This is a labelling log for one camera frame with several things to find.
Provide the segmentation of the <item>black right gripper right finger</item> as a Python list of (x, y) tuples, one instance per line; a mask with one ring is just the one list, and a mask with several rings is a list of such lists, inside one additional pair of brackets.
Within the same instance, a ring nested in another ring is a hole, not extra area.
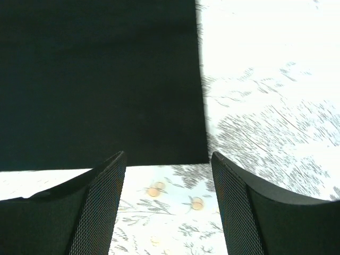
[(339, 201), (276, 186), (217, 151), (211, 166), (228, 254), (339, 254)]

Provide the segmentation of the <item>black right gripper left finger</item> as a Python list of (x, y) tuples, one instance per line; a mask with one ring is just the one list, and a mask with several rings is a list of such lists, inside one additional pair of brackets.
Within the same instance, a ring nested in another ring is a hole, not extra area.
[(1, 254), (108, 254), (126, 170), (120, 151), (30, 198), (1, 201)]

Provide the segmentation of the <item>black t shirt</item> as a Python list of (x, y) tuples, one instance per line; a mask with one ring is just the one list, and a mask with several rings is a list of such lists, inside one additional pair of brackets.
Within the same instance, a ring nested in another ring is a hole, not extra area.
[(1, 1), (1, 170), (205, 164), (195, 1)]

